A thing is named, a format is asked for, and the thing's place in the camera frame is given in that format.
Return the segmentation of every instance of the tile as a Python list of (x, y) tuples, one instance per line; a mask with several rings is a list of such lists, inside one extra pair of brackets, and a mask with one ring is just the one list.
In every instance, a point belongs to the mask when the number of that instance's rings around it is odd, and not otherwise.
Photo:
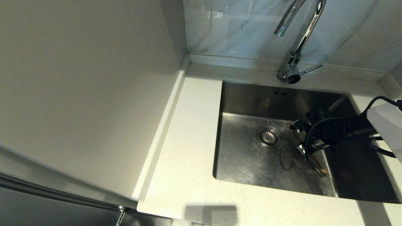
[[(306, 1), (283, 37), (273, 34), (288, 0), (184, 0), (188, 50), (217, 56), (283, 60), (310, 20)], [(388, 72), (402, 60), (402, 2), (327, 1), (302, 63)]]

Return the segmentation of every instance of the chrome faucet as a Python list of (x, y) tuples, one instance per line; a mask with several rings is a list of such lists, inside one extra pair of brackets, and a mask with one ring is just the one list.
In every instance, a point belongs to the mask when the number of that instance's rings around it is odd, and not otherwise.
[[(294, 0), (292, 5), (287, 9), (285, 15), (283, 16), (281, 22), (279, 23), (276, 31), (274, 32), (278, 36), (282, 36), (287, 27), (289, 26), (290, 22), (292, 21), (293, 17), (296, 15), (297, 11), (303, 5), (306, 0)], [(301, 37), (299, 41), (299, 45), (295, 51), (290, 52), (289, 60), (284, 63), (281, 69), (278, 72), (278, 79), (281, 81), (286, 81), (289, 84), (295, 84), (300, 80), (300, 76), (308, 73), (312, 70), (322, 67), (322, 64), (309, 68), (305, 71), (299, 72), (297, 69), (297, 63), (299, 62), (302, 54), (301, 51), (303, 50), (304, 46), (308, 38), (310, 37), (311, 33), (315, 25), (317, 24), (318, 19), (322, 14), (322, 10), (324, 9), (326, 0), (317, 0), (316, 10), (314, 11), (313, 17), (311, 18), (311, 22), (308, 25), (304, 35)]]

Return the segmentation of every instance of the countertop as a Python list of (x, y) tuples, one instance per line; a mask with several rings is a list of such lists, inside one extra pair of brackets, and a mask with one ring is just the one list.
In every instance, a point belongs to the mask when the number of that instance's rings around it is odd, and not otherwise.
[[(310, 74), (289, 85), (277, 80), (275, 71), (191, 64), (147, 196), (138, 203), (139, 212), (222, 226), (402, 225), (401, 204), (215, 179), (212, 170), (223, 80), (347, 93), (357, 111), (363, 111), (373, 97), (386, 95), (374, 81)], [(382, 159), (394, 186), (401, 190), (402, 164), (386, 156)]]

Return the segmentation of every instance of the black cable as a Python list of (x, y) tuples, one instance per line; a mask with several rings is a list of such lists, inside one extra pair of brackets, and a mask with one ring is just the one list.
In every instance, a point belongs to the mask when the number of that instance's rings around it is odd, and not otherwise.
[(370, 101), (369, 105), (367, 105), (366, 109), (365, 109), (361, 114), (367, 113), (367, 111), (368, 111), (369, 108), (374, 104), (374, 102), (377, 101), (377, 100), (380, 100), (380, 99), (381, 99), (381, 100), (385, 100), (385, 101), (387, 101), (388, 103), (390, 103), (390, 104), (392, 104), (392, 105), (394, 105), (394, 106), (396, 106), (396, 107), (401, 107), (397, 102), (395, 102), (395, 101), (393, 101), (393, 100), (391, 100), (391, 99), (389, 99), (389, 98), (387, 98), (387, 97), (378, 96), (378, 97), (375, 97), (374, 99), (372, 99), (372, 100)]
[(392, 157), (392, 158), (396, 158), (394, 153), (389, 152), (387, 150), (384, 150), (382, 148), (379, 148), (379, 147), (375, 146), (372, 142), (376, 141), (376, 140), (384, 140), (384, 139), (382, 137), (372, 137), (372, 138), (370, 138), (370, 147), (372, 149), (374, 149), (376, 152), (378, 152), (380, 154), (383, 154), (383, 155), (386, 155), (386, 156), (389, 156), (389, 157)]
[(314, 147), (316, 147), (316, 148), (318, 148), (318, 149), (321, 149), (320, 147), (318, 147), (318, 146), (316, 145), (316, 143), (313, 143), (313, 145), (314, 145)]
[(305, 146), (305, 148), (304, 148), (304, 156), (305, 156), (305, 158), (306, 158), (306, 161), (308, 160), (308, 140), (310, 139), (310, 134), (312, 133), (312, 131), (315, 129), (315, 128), (317, 128), (317, 126), (319, 125), (319, 124), (321, 124), (321, 123), (323, 123), (323, 122), (325, 122), (325, 121), (328, 121), (328, 120), (332, 120), (332, 119), (342, 119), (342, 118), (327, 118), (327, 119), (323, 119), (323, 120), (321, 120), (321, 121), (319, 121), (319, 122), (317, 122), (313, 127), (311, 127), (311, 129), (310, 129), (310, 131), (308, 132), (308, 134), (307, 134), (307, 137), (306, 137), (306, 146)]

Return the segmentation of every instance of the stainless steel sink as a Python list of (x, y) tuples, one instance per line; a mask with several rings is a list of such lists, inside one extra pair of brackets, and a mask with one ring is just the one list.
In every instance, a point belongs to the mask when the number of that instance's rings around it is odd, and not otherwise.
[(213, 175), (216, 179), (316, 195), (399, 203), (368, 139), (341, 142), (305, 162), (303, 137), (289, 125), (315, 108), (357, 115), (343, 94), (224, 82)]

